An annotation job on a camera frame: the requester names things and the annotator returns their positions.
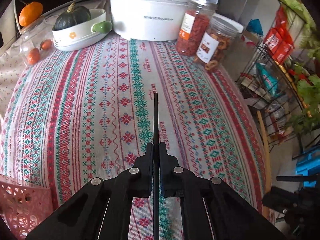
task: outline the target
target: orange fruit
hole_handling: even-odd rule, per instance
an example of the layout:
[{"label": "orange fruit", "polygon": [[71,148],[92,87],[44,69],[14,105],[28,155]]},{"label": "orange fruit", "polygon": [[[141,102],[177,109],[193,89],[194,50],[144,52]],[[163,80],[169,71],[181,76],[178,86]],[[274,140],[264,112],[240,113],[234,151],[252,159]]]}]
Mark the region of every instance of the orange fruit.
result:
[{"label": "orange fruit", "polygon": [[27,61],[30,65],[34,65],[36,64],[38,61],[40,60],[40,53],[39,53],[39,49],[34,48],[32,49],[27,57]]},{"label": "orange fruit", "polygon": [[48,50],[51,48],[51,46],[52,46],[52,40],[44,40],[40,44],[40,50],[41,49]]},{"label": "orange fruit", "polygon": [[39,2],[27,4],[19,15],[19,24],[23,27],[28,26],[41,16],[42,11],[43,6]]}]

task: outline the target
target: metal screw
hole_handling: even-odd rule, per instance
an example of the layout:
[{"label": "metal screw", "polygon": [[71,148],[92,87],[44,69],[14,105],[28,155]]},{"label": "metal screw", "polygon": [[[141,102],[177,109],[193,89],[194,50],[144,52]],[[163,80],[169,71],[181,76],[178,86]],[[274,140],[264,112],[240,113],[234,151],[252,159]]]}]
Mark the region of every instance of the metal screw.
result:
[{"label": "metal screw", "polygon": [[222,182],[222,179],[220,179],[219,177],[213,177],[213,178],[211,179],[211,182],[212,182],[213,184],[219,185],[219,184]]},{"label": "metal screw", "polygon": [[183,172],[183,168],[182,168],[182,167],[175,167],[175,168],[173,169],[173,171],[174,171],[175,173],[182,173],[182,172]]},{"label": "metal screw", "polygon": [[130,172],[131,174],[137,174],[137,173],[139,172],[139,169],[138,169],[138,168],[131,168],[131,169],[129,170],[129,172]]},{"label": "metal screw", "polygon": [[99,178],[94,178],[91,180],[91,184],[94,185],[94,186],[97,186],[101,183],[101,179]]}]

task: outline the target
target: green handle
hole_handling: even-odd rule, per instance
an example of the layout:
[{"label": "green handle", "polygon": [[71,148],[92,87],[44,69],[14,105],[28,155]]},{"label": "green handle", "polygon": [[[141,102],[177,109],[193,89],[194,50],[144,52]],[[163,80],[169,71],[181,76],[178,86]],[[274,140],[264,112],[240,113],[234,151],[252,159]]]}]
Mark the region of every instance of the green handle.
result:
[{"label": "green handle", "polygon": [[91,27],[92,32],[99,32],[99,33],[109,33],[112,30],[112,22],[104,21],[100,23],[96,23]]}]

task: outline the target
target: jar of goji berries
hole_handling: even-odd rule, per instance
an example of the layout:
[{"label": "jar of goji berries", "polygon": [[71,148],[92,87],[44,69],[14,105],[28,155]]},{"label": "jar of goji berries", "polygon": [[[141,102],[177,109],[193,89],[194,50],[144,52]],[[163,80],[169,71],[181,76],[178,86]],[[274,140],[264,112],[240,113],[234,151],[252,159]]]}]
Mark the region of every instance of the jar of goji berries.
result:
[{"label": "jar of goji berries", "polygon": [[206,0],[190,0],[177,40],[177,51],[194,56],[217,5]]},{"label": "jar of goji berries", "polygon": [[239,34],[238,28],[232,22],[234,21],[215,15],[211,18],[209,27],[199,44],[194,62],[200,62],[209,71],[219,65],[232,41]]}]

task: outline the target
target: jar label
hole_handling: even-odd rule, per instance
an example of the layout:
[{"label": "jar label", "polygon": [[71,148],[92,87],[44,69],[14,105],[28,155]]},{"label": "jar label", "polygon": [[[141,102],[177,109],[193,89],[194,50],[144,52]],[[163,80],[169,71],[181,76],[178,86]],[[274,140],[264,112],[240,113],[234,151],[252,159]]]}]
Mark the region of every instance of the jar label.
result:
[{"label": "jar label", "polygon": [[204,33],[197,50],[198,58],[201,59],[204,63],[209,63],[218,45],[219,41],[212,38],[208,33]]},{"label": "jar label", "polygon": [[190,14],[185,14],[184,19],[181,25],[181,29],[179,32],[179,37],[185,39],[186,41],[189,40],[189,36],[192,30],[193,23],[195,21],[195,17]]}]

